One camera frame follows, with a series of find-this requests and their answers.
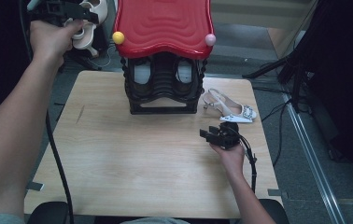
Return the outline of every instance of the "hand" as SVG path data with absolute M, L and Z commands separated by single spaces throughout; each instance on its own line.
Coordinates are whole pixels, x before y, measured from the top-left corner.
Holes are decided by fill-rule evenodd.
M 241 175 L 243 173 L 243 163 L 245 151 L 240 144 L 224 150 L 219 146 L 209 144 L 220 156 L 220 161 L 230 175 Z
M 72 48 L 72 35 L 83 26 L 83 21 L 74 20 L 65 27 L 57 27 L 43 21 L 31 22 L 30 42 L 34 58 L 54 60 L 58 66 L 64 62 L 63 55 Z

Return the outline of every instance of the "wooden tabletop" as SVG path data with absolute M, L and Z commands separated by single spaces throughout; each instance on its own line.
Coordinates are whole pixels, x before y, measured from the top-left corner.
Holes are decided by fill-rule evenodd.
M 223 91 L 258 112 L 247 80 L 205 77 L 204 87 Z M 162 98 L 151 104 L 171 103 Z M 196 114 L 131 115 L 122 74 L 81 72 L 54 132 L 75 214 L 239 217 L 219 157 L 199 135 L 200 129 L 218 127 L 219 117 L 218 111 L 204 109 L 202 99 Z M 258 158 L 258 198 L 281 202 L 268 195 L 278 185 L 260 116 L 239 128 Z M 250 183 L 248 162 L 244 174 Z M 34 181 L 45 187 L 29 190 L 25 213 L 44 202 L 66 201 L 49 147 Z

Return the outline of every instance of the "red plastic top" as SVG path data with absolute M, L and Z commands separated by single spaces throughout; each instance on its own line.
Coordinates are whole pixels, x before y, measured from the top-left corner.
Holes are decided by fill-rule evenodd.
M 114 32 L 124 34 L 116 45 L 126 58 L 168 51 L 190 59 L 205 59 L 214 34 L 210 0 L 119 0 Z

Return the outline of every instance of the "pink ball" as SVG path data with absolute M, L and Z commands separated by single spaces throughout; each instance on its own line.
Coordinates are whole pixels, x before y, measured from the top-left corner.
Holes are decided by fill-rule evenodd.
M 212 47 L 215 45 L 215 42 L 217 41 L 217 38 L 214 35 L 206 35 L 205 36 L 205 43 L 207 46 Z

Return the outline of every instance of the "person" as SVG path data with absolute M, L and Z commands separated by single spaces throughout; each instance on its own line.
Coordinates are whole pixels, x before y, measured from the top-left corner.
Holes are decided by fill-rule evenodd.
M 0 104 L 0 223 L 24 223 L 25 186 L 39 153 L 51 87 L 63 55 L 72 48 L 71 37 L 82 25 L 79 20 L 62 28 L 31 22 L 33 60 Z M 244 223 L 274 223 L 243 176 L 243 147 L 211 147 L 226 170 Z

